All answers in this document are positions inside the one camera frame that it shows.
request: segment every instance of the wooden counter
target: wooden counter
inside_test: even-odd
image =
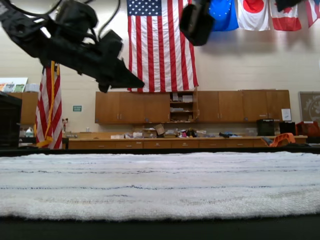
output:
[[[306,136],[296,136],[296,143],[306,143]],[[195,137],[195,138],[71,138],[69,149],[211,149],[268,147],[262,137]]]

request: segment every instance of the red and white flag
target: red and white flag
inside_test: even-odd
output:
[[[297,5],[287,7],[283,11],[278,12],[276,0],[270,0],[270,11],[275,30],[297,31],[301,29]]]
[[[319,1],[307,0],[305,1],[306,15],[308,17],[309,28],[320,19],[320,5]]]
[[[62,128],[60,65],[51,62],[42,70],[35,112],[36,145],[40,148],[61,149]]]
[[[129,70],[145,85],[138,92],[177,92],[198,86],[194,46],[179,20],[192,0],[127,0]]]
[[[238,24],[250,31],[269,30],[268,0],[238,0]]]

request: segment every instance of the white towel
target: white towel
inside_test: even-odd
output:
[[[0,217],[196,220],[320,213],[320,155],[0,157]]]

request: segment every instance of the green exit sign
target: green exit sign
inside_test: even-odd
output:
[[[82,112],[82,106],[81,105],[74,105],[73,111],[74,112]]]

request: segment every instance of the countertop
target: countertop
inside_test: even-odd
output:
[[[276,136],[267,136],[269,139],[274,139]],[[98,142],[98,141],[199,141],[199,140],[258,140],[262,136],[241,136],[241,137],[174,137],[174,138],[124,138],[124,139],[111,139],[111,138],[70,138],[69,142]],[[307,139],[307,136],[294,136],[295,139]]]

